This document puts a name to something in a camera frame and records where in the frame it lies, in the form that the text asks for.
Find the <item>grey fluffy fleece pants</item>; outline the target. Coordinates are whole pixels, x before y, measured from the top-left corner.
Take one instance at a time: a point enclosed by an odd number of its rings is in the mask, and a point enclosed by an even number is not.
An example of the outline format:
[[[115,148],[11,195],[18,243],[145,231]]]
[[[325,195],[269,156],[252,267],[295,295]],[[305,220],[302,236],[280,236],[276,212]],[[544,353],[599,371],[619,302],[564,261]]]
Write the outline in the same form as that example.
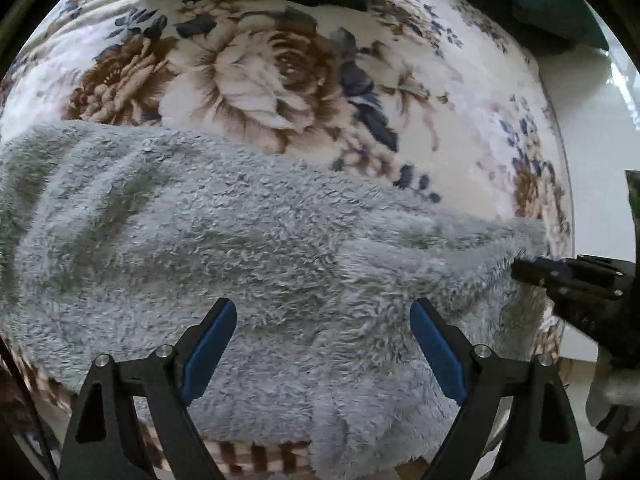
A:
[[[456,214],[212,134],[59,122],[1,150],[1,333],[29,385],[68,411],[95,356],[146,356],[226,297],[238,326],[195,425],[305,442],[322,479],[432,456],[454,420],[413,300],[530,357],[546,300],[510,267],[545,250],[538,221]]]

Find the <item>floral plush bed blanket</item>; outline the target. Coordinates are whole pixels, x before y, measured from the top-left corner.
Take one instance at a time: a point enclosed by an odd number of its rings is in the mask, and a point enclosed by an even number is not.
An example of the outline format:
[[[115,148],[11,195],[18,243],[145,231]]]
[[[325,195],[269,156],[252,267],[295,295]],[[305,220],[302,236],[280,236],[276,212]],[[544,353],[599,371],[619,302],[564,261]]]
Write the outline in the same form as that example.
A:
[[[572,250],[538,64],[464,0],[61,0],[2,79],[1,149],[59,122],[212,134]],[[305,442],[205,443],[227,474],[316,474]]]

